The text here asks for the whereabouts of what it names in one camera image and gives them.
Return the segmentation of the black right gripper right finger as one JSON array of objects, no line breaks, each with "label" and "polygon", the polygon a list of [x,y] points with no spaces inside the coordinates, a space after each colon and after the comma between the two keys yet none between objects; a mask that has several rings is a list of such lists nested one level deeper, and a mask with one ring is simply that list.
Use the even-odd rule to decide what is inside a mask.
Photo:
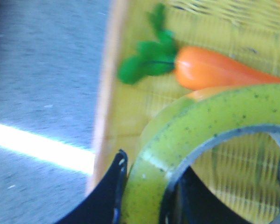
[{"label": "black right gripper right finger", "polygon": [[160,224],[237,224],[238,215],[217,199],[191,167],[165,190]]}]

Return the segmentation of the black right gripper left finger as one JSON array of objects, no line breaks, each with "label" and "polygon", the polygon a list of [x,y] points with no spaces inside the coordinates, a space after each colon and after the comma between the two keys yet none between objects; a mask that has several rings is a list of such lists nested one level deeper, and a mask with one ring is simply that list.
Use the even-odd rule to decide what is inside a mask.
[{"label": "black right gripper left finger", "polygon": [[57,224],[118,224],[127,180],[128,156],[120,149],[94,190]]}]

